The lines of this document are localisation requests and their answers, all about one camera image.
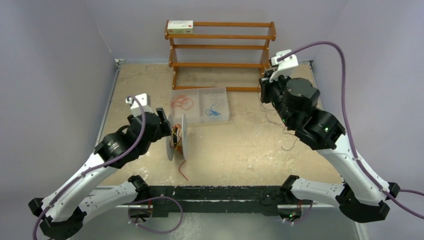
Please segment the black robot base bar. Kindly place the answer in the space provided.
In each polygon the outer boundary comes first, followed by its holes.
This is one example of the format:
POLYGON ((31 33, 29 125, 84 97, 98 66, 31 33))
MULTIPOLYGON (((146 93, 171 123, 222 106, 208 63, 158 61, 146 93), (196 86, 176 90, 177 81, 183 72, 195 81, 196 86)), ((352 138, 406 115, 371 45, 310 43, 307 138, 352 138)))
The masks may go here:
POLYGON ((170 213, 262 214, 299 218, 301 207, 311 200, 299 200, 280 185, 148 185, 140 176, 131 176, 136 186, 135 205, 146 205, 154 218, 170 213))

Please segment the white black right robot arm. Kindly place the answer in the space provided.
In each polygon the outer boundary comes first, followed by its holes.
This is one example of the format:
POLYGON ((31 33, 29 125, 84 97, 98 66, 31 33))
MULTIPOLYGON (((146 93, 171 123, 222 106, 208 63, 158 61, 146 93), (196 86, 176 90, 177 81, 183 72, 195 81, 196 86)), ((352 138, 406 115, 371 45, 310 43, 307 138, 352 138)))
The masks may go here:
POLYGON ((342 183, 335 184, 290 175, 281 187, 282 200, 288 204, 309 200, 331 205, 358 223, 385 220, 390 211, 387 200, 398 195, 399 185, 381 179, 360 160, 340 121, 318 108, 320 91, 309 80, 283 75, 273 80, 272 74, 268 70, 259 79, 261 102, 272 104, 286 128, 342 177, 342 183))

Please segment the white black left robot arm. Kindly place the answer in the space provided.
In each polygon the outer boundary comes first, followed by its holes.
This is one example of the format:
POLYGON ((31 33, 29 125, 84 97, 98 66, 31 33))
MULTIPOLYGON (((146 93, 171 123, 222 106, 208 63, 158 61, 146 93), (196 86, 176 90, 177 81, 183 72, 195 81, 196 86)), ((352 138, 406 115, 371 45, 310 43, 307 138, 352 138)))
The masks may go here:
POLYGON ((170 123, 163 108, 156 112, 142 108, 138 116, 129 115, 129 124, 106 135, 94 148, 83 166, 63 186, 44 198, 32 199, 28 206, 37 220, 37 230, 54 240, 66 240, 84 225, 114 207, 135 202, 146 203, 150 187, 139 175, 97 195, 89 194, 107 177, 125 164, 147 153, 151 143, 171 135, 170 123))

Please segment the white plastic cable spool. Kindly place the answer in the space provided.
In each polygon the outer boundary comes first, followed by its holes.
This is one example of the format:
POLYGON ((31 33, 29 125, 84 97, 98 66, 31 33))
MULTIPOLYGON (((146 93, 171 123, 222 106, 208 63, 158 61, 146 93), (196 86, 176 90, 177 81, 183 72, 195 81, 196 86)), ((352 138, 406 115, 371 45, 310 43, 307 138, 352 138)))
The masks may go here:
POLYGON ((166 153, 169 161, 174 159, 178 152, 185 161, 189 158, 189 138, 188 138, 188 120, 185 114, 182 115, 180 123, 171 123, 171 134, 166 137, 166 153))

